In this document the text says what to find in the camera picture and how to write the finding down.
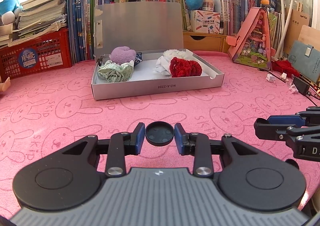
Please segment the wooden board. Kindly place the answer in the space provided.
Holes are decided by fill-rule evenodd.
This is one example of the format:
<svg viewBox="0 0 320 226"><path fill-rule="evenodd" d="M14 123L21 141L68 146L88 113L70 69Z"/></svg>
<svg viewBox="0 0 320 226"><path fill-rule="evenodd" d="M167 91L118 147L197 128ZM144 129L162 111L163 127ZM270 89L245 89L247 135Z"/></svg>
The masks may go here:
<svg viewBox="0 0 320 226"><path fill-rule="evenodd" d="M320 51L320 31L303 25L298 37L298 41L313 46L316 50Z"/></svg>

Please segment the blue thin books row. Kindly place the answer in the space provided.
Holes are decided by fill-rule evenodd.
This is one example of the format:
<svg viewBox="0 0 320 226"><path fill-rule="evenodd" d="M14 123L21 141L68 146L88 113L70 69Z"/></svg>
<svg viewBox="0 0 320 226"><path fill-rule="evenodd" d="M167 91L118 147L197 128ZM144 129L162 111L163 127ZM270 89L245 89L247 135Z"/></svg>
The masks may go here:
<svg viewBox="0 0 320 226"><path fill-rule="evenodd" d="M72 63L94 59L94 6L98 0L67 0Z"/></svg>

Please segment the small white plug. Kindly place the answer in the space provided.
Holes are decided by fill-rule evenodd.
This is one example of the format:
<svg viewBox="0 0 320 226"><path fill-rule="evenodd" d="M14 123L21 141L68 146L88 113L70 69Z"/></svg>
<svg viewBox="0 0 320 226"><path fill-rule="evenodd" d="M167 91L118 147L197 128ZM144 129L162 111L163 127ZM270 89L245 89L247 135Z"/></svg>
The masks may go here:
<svg viewBox="0 0 320 226"><path fill-rule="evenodd" d="M282 80L286 80L287 74L286 73L282 73L280 77L281 77Z"/></svg>

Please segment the silver open cardboard box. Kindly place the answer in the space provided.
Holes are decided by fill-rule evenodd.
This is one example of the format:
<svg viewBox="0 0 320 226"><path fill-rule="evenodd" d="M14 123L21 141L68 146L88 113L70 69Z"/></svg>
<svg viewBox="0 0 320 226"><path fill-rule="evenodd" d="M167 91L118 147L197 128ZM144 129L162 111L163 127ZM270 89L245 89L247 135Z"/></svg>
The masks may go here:
<svg viewBox="0 0 320 226"><path fill-rule="evenodd" d="M95 100L221 87L224 74L184 48L180 5L170 2L129 2L95 6L94 55L105 63L113 49L127 46L142 53L132 77L108 83L94 70L91 82ZM202 67L201 76L172 78L155 72L156 60L168 49L186 52Z"/></svg>

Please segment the small white crumpled paper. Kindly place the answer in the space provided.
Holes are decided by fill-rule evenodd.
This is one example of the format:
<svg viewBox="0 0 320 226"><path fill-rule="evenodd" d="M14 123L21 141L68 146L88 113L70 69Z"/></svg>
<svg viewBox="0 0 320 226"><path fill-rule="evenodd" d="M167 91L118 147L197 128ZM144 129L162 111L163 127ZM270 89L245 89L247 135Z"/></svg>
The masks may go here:
<svg viewBox="0 0 320 226"><path fill-rule="evenodd" d="M267 74L266 79L267 79L268 82L273 83L273 82L275 82L276 77L273 76L272 74Z"/></svg>

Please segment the purple fluffy plush toy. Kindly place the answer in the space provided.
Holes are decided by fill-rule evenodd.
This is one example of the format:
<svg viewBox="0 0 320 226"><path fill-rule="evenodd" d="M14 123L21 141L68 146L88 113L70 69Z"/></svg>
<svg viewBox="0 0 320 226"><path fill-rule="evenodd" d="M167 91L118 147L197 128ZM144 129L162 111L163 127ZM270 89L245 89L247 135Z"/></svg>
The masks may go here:
<svg viewBox="0 0 320 226"><path fill-rule="evenodd" d="M136 51L130 49L127 46L116 47L110 54L110 60L119 65L123 63L127 63L130 61L134 61L136 58Z"/></svg>

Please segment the row of upright books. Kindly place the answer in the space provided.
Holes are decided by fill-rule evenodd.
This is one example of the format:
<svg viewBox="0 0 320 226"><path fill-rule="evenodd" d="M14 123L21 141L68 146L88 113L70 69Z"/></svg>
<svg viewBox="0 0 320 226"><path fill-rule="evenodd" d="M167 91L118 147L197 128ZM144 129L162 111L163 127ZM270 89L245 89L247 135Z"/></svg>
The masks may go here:
<svg viewBox="0 0 320 226"><path fill-rule="evenodd" d="M190 20L191 11L187 8L185 0L167 0L167 2L180 4L182 29L193 32ZM248 15L249 5L248 0L203 0L203 5L198 10L218 12L220 14L218 34L234 35Z"/></svg>

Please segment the green checked fabric doll dress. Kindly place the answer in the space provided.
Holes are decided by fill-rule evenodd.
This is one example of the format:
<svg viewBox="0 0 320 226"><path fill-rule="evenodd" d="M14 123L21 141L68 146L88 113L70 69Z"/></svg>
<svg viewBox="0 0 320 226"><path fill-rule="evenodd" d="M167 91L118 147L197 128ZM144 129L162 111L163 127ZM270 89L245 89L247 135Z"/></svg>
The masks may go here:
<svg viewBox="0 0 320 226"><path fill-rule="evenodd" d="M134 72L134 61L118 64L107 60L98 67L98 75L107 83L117 83L128 81Z"/></svg>

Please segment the blue floral fabric pouch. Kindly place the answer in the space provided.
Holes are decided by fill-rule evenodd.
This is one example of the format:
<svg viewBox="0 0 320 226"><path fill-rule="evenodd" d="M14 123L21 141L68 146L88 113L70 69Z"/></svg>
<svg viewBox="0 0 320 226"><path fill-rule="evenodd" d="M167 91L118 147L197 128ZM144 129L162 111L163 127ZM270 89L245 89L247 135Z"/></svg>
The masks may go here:
<svg viewBox="0 0 320 226"><path fill-rule="evenodd" d="M142 53L137 51L135 61L134 61L134 66L138 65L142 61L143 61Z"/></svg>

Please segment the black power adapter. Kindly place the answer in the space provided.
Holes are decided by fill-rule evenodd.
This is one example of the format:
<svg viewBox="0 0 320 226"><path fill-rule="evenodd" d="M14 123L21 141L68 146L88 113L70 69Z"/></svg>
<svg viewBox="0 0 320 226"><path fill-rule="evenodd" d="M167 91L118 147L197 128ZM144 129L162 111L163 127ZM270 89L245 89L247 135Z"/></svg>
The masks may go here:
<svg viewBox="0 0 320 226"><path fill-rule="evenodd" d="M306 96L308 94L310 85L307 82L305 82L303 79L301 79L300 77L295 76L293 78L292 84L294 84L296 86L296 89L298 90L298 92L301 95Z"/></svg>

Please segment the black round lid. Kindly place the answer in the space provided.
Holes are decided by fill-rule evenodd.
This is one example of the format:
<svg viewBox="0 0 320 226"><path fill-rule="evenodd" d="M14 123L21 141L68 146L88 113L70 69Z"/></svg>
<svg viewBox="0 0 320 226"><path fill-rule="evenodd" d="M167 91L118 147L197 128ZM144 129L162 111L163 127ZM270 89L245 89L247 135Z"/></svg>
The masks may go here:
<svg viewBox="0 0 320 226"><path fill-rule="evenodd" d="M147 125L145 137L151 145L157 147L166 146L174 138L174 128L164 121L155 121Z"/></svg>

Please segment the white fluffy plush toy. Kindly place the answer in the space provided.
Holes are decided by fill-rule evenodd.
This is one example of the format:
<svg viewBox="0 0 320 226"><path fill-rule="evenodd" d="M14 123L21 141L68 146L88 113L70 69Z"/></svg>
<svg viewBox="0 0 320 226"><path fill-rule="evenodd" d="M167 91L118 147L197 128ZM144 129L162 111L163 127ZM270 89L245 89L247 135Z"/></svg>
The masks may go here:
<svg viewBox="0 0 320 226"><path fill-rule="evenodd" d="M183 51L183 50L170 49L170 50L166 50L165 52L163 52L163 57L166 58L167 60L171 61L175 57L187 59L188 54L186 51Z"/></svg>

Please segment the pink triangular toy house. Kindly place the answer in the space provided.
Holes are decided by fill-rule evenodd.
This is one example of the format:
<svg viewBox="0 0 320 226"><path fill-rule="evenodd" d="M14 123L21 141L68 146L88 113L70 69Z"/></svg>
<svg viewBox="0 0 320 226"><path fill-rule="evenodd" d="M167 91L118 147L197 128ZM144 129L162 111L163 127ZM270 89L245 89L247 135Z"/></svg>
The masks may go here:
<svg viewBox="0 0 320 226"><path fill-rule="evenodd" d="M272 47L268 12L264 8L251 8L239 32L227 36L226 43L234 63L270 70Z"/></svg>

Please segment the white paper origami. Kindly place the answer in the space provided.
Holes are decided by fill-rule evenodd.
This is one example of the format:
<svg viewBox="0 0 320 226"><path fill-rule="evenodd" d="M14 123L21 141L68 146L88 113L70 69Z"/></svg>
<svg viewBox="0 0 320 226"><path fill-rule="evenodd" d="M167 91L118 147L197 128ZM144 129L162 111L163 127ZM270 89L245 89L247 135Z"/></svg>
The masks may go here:
<svg viewBox="0 0 320 226"><path fill-rule="evenodd" d="M153 69L155 72L162 74L163 76L171 76L170 61L164 56L161 56Z"/></svg>

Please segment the red crocheted knit item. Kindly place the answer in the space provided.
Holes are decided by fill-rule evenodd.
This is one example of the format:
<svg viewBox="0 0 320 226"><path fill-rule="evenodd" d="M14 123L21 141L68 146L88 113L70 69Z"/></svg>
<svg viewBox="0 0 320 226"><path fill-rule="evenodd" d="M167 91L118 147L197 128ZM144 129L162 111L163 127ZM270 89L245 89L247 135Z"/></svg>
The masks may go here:
<svg viewBox="0 0 320 226"><path fill-rule="evenodd" d="M174 57L170 62L170 73L172 77L200 76L202 67L197 61Z"/></svg>

